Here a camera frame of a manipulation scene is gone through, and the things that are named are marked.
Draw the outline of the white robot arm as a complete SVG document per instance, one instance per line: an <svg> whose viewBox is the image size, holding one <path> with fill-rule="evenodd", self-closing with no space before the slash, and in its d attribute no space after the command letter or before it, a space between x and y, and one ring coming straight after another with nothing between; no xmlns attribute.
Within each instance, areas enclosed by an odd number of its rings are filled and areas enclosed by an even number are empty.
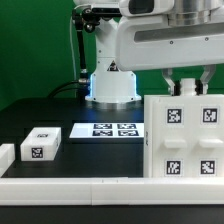
<svg viewBox="0 0 224 224"><path fill-rule="evenodd" d="M196 93L224 63L224 0L73 0L79 31L95 32L97 67L90 76L91 102L139 101L135 73L159 69L173 95L174 68L202 66Z"/></svg>

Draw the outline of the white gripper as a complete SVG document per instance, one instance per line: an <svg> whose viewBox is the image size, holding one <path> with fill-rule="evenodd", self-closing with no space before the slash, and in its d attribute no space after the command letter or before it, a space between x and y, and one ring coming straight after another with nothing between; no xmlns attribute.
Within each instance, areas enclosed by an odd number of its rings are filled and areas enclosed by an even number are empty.
<svg viewBox="0 0 224 224"><path fill-rule="evenodd" d="M180 95L180 82L172 80L173 69L199 66L204 71L196 82L197 93L206 95L216 66L224 63L224 14L213 13L211 21L195 26L171 27L165 15L123 17L116 36L116 63L121 70L163 69L171 96Z"/></svg>

